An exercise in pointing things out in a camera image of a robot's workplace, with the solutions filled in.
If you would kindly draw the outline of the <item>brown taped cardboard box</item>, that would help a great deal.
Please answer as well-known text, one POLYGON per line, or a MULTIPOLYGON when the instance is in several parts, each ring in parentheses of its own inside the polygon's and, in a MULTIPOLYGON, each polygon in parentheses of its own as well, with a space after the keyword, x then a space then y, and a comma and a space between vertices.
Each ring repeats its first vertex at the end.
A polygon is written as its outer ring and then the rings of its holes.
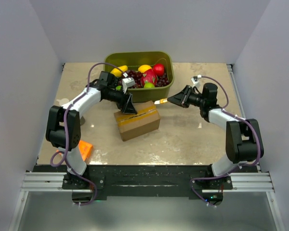
POLYGON ((123 141, 128 141, 159 129, 160 115, 152 101, 135 105, 138 114, 128 115, 118 111, 114 118, 123 141))

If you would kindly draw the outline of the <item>olive green plastic bin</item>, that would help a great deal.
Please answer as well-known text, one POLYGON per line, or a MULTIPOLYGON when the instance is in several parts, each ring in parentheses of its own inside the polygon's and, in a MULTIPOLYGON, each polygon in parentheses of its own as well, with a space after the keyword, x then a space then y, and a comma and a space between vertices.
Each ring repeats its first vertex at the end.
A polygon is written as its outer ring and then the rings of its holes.
POLYGON ((154 89, 137 88, 128 89, 132 94, 134 103, 144 103, 149 100, 156 101, 167 98, 170 88, 174 83, 174 74, 171 57, 162 51, 139 51, 139 52, 119 52, 108 55, 104 62, 111 63, 115 66, 126 65, 129 70, 137 70, 143 64, 153 66, 162 64, 165 67, 169 84, 154 89))

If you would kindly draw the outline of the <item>yellow utility knife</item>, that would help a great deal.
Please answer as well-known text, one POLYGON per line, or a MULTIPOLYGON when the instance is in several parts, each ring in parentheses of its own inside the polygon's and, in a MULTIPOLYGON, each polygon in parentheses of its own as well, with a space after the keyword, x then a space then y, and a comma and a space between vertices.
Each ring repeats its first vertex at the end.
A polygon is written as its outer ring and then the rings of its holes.
POLYGON ((167 103, 168 102, 168 99, 160 99, 160 100, 157 100, 154 102, 155 105, 159 105, 159 104, 164 104, 164 103, 167 103))

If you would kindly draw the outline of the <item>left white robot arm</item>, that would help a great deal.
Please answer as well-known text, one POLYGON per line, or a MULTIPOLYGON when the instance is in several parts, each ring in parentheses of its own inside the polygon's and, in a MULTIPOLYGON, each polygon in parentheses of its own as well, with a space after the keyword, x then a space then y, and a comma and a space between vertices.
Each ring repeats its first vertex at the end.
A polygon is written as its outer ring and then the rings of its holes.
POLYGON ((54 157, 51 157, 51 165, 57 167, 65 162, 68 172, 75 175, 73 183, 80 189, 85 189, 90 184, 89 175, 84 173, 87 164, 82 159, 79 150, 81 117, 102 100, 115 102, 118 109, 124 114, 137 114, 132 103, 132 94, 127 92, 127 89, 133 86, 135 81, 126 73, 123 76, 123 90, 115 90, 112 88, 115 76, 102 71, 99 78, 90 82, 76 98, 62 106, 54 105, 49 110, 46 140, 63 154, 62 160, 58 164, 54 164, 54 157))

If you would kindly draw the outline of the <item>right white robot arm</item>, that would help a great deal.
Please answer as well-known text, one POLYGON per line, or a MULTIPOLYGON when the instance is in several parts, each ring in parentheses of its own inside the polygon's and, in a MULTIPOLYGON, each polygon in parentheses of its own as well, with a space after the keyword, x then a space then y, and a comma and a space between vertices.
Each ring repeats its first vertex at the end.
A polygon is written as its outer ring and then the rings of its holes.
POLYGON ((236 168, 256 165, 264 154, 258 121, 227 112, 217 104, 217 93, 217 85, 206 83, 201 93, 187 85, 167 98, 168 102, 182 108, 198 107, 204 120, 225 130, 226 154, 211 165, 212 173, 205 177, 205 184, 210 189, 220 186, 222 178, 236 168))

